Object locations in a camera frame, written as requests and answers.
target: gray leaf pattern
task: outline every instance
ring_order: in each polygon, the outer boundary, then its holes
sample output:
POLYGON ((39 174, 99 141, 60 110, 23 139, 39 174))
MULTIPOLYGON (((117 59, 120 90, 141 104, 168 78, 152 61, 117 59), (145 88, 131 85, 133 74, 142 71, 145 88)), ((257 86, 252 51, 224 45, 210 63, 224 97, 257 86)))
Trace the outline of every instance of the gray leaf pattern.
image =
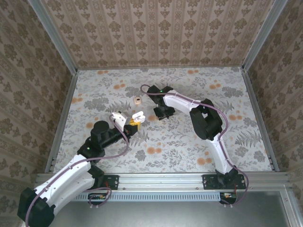
MULTIPOLYGON (((246 171, 271 170, 240 68, 226 67, 78 71, 55 172, 76 154, 95 122, 108 122, 109 115, 117 111, 126 116, 143 111, 146 121, 130 138, 125 155, 97 164, 103 171, 214 171, 210 148, 195 134, 190 116, 176 110, 169 119, 158 121, 153 111, 156 105, 140 92, 141 84, 171 86, 187 97, 212 100, 229 119, 223 139, 234 164, 246 171), (134 103, 136 96, 142 99, 138 106, 134 103)), ((125 142, 121 140, 105 149, 106 156, 119 154, 124 148, 125 142)))

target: gray floor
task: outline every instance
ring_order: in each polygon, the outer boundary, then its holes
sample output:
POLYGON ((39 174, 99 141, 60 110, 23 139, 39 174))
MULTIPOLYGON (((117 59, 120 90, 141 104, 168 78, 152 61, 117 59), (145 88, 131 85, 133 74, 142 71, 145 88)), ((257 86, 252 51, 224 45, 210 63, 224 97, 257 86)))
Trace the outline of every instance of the gray floor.
POLYGON ((243 203, 224 208, 218 202, 109 202, 89 208, 71 202, 51 227, 289 227, 279 195, 250 192, 243 203))

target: white arm segment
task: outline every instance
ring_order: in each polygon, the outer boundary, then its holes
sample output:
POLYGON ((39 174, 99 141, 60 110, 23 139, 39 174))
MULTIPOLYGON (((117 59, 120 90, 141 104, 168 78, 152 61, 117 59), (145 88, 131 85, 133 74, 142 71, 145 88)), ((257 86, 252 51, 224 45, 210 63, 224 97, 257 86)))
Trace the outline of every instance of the white arm segment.
MULTIPOLYGON (((69 168, 72 164, 86 159, 82 155, 75 155, 74 158, 51 179, 44 182, 42 185, 36 187, 36 194, 39 194, 59 173, 64 169, 69 168)), ((91 168, 90 162, 81 162, 72 169, 63 174, 57 181, 55 181, 46 192, 40 197, 47 198, 46 203, 51 207, 55 205, 54 214, 64 207, 68 202, 74 199, 77 195, 86 189, 93 186, 95 179, 87 172, 91 168)))
MULTIPOLYGON (((171 90, 171 91, 169 91, 169 93, 179 94, 175 90, 171 90)), ((196 108, 197 106, 199 106, 198 104, 194 104, 192 102, 193 101, 200 102, 199 100, 194 100, 194 99, 191 99, 191 102, 189 102, 189 101, 186 101, 175 95, 165 95, 163 97, 163 100, 164 100, 165 105, 173 107, 177 110, 180 110, 188 115, 192 108, 196 108)), ((213 155, 216 170, 222 174, 225 174, 225 173, 230 172, 232 170, 232 167, 227 163, 227 161, 225 159, 225 156, 223 154, 223 151, 222 151, 219 141, 218 141, 218 136, 219 136, 219 134, 214 137, 213 141, 210 141, 210 140, 206 140, 206 141, 208 142, 209 148, 213 155)))

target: patterned wallpaper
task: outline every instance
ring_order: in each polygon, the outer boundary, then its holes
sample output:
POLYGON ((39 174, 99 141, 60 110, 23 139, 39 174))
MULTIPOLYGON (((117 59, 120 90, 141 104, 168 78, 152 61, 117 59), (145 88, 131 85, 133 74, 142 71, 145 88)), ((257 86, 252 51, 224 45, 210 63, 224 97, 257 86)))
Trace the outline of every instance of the patterned wallpaper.
POLYGON ((249 75, 279 167, 303 208, 303 1, 289 0, 249 75))
POLYGON ((0 226, 43 172, 71 74, 26 0, 0 1, 0 226))
POLYGON ((241 65, 273 0, 42 0, 78 68, 241 65))

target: purple cable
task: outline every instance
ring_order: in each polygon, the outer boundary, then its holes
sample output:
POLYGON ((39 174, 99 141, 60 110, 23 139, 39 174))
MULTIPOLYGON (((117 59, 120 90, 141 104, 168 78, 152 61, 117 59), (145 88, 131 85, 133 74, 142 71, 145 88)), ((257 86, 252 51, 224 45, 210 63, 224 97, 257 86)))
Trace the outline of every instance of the purple cable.
POLYGON ((27 214, 26 214, 26 217, 25 217, 25 226, 28 227, 28 218, 29 218, 29 214, 30 214, 30 211, 34 205, 34 203, 37 201, 37 199, 45 192, 48 190, 48 188, 54 183, 56 182, 63 174, 65 174, 67 171, 69 171, 70 169, 72 169, 74 166, 76 166, 77 164, 81 163, 81 162, 89 162, 89 161, 95 161, 95 160, 102 160, 102 159, 111 159, 111 158, 116 158, 116 157, 120 157, 122 155, 124 155, 127 150, 128 150, 128 138, 127 136, 123 133, 123 131, 118 127, 118 125, 112 120, 112 117, 113 115, 110 115, 109 116, 109 120, 114 124, 114 126, 118 129, 118 131, 122 134, 122 136, 124 137, 125 139, 125 142, 126 142, 126 147, 125 147, 125 150, 118 154, 118 155, 113 155, 113 156, 108 156, 108 157, 93 157, 93 158, 87 158, 87 159, 84 159, 84 160, 81 160, 81 161, 78 161, 78 162, 75 162, 74 164, 72 164, 71 166, 69 166, 68 168, 66 168, 64 171, 62 171, 60 174, 58 174, 44 189, 41 190, 41 192, 33 199, 33 201, 30 203, 29 207, 28 207, 28 210, 27 210, 27 214))
POLYGON ((220 134, 219 137, 218 137, 218 141, 219 141, 221 150, 222 150, 222 152, 223 152, 223 154, 224 154, 224 157, 225 157, 225 159, 226 159, 226 162, 227 162, 232 168, 234 168, 234 169, 237 170, 238 172, 242 173, 242 174, 245 176, 246 181, 247 181, 246 188, 245 188, 245 191, 244 191, 243 196, 239 199, 239 201, 235 202, 235 203, 232 204, 232 205, 237 205, 237 204, 239 204, 239 203, 244 199, 244 197, 246 196, 247 190, 248 190, 248 186, 249 186, 249 183, 250 183, 250 182, 249 182, 249 180, 248 180, 247 175, 246 175, 243 171, 241 171, 241 170, 239 170, 237 167, 235 167, 235 166, 228 160, 227 155, 226 155, 226 152, 225 152, 224 147, 223 147, 223 144, 222 144, 222 142, 221 142, 221 137, 223 136, 224 133, 226 133, 226 131, 227 131, 227 129, 228 129, 228 119, 227 119, 227 117, 225 116, 225 114, 224 114, 221 110, 217 109, 216 107, 214 107, 214 106, 212 106, 212 105, 204 104, 204 103, 197 102, 197 101, 192 101, 190 98, 184 97, 184 96, 179 95, 179 94, 170 93, 170 92, 168 92, 168 93, 149 93, 149 92, 143 91, 143 89, 142 89, 143 87, 151 87, 151 86, 149 86, 149 85, 147 85, 147 84, 142 84, 142 85, 141 85, 140 90, 141 90, 141 92, 143 92, 143 93, 146 94, 146 95, 149 95, 149 96, 158 96, 158 95, 163 95, 163 96, 164 96, 164 95, 177 96, 177 97, 182 98, 182 99, 184 99, 184 100, 186 100, 186 101, 188 101, 188 102, 192 102, 192 103, 197 104, 197 105, 201 105, 201 106, 205 106, 205 107, 211 108, 211 109, 217 111, 219 114, 222 115, 222 117, 225 119, 226 127, 225 127, 225 129, 221 132, 221 134, 220 134))
MULTIPOLYGON (((109 196, 100 205, 98 205, 99 207, 101 207, 107 202, 107 200, 109 200, 110 196, 112 195, 112 189, 108 188, 108 187, 102 187, 102 188, 95 188, 95 189, 91 189, 91 190, 86 190, 84 192, 93 192, 93 191, 96 191, 96 190, 109 190, 109 196)), ((90 197, 90 199, 89 199, 90 206, 93 206, 93 204, 91 204, 91 199, 96 197, 96 196, 99 196, 99 195, 93 195, 93 196, 90 197)))

